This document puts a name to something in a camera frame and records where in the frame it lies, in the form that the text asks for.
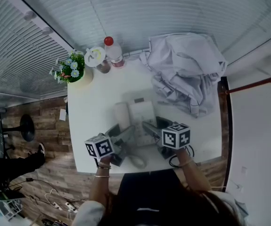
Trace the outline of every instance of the person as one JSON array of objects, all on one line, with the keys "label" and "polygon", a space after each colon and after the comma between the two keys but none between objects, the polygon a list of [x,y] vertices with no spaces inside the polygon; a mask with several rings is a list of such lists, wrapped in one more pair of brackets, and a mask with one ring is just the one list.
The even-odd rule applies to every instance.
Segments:
[{"label": "person", "polygon": [[188,189],[173,169],[168,169],[125,174],[117,195],[108,189],[111,156],[102,158],[89,200],[79,208],[72,225],[245,225],[232,196],[211,191],[209,181],[185,149],[176,155]]},{"label": "person", "polygon": [[10,181],[18,176],[35,171],[42,166],[45,163],[45,154],[45,147],[40,143],[38,152],[29,154],[27,158],[0,158],[0,190],[7,188]]}]

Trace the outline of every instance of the power strip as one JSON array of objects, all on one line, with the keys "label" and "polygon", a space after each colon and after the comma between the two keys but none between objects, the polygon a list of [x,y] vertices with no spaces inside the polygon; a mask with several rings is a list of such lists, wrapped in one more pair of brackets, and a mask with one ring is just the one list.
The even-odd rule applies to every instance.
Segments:
[{"label": "power strip", "polygon": [[63,208],[61,208],[61,207],[59,206],[59,204],[57,204],[56,202],[54,202],[52,205],[54,206],[54,208],[63,211]]},{"label": "power strip", "polygon": [[66,202],[65,205],[68,207],[68,212],[77,213],[78,209],[72,205],[70,202]]}]

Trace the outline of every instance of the plastic bottle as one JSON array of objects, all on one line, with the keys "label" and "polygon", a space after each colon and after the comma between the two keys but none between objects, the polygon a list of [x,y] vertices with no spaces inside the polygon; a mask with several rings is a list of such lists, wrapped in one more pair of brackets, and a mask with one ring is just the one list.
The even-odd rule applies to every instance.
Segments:
[{"label": "plastic bottle", "polygon": [[112,37],[105,37],[104,43],[106,55],[110,59],[112,65],[115,68],[122,68],[125,61],[121,46],[117,42],[114,42]]}]

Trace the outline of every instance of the shoe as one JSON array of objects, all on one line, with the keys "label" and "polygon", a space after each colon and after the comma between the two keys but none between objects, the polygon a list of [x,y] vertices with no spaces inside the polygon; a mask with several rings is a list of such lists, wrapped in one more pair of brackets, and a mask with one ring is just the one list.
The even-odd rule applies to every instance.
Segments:
[{"label": "shoe", "polygon": [[44,147],[43,143],[39,144],[38,153],[42,153],[42,154],[44,154],[44,158],[46,157],[46,151],[45,151],[45,147]]}]

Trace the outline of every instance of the window blind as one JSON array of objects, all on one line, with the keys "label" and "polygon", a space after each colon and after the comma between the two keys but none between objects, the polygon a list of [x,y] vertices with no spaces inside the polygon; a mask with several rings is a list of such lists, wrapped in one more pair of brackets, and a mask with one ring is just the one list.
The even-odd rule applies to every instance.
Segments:
[{"label": "window blind", "polygon": [[271,38],[271,0],[26,0],[82,49],[113,36],[124,52],[175,32],[213,37],[231,63]]},{"label": "window blind", "polygon": [[49,75],[55,60],[67,51],[43,35],[7,0],[0,0],[0,92],[40,98],[65,89]]}]

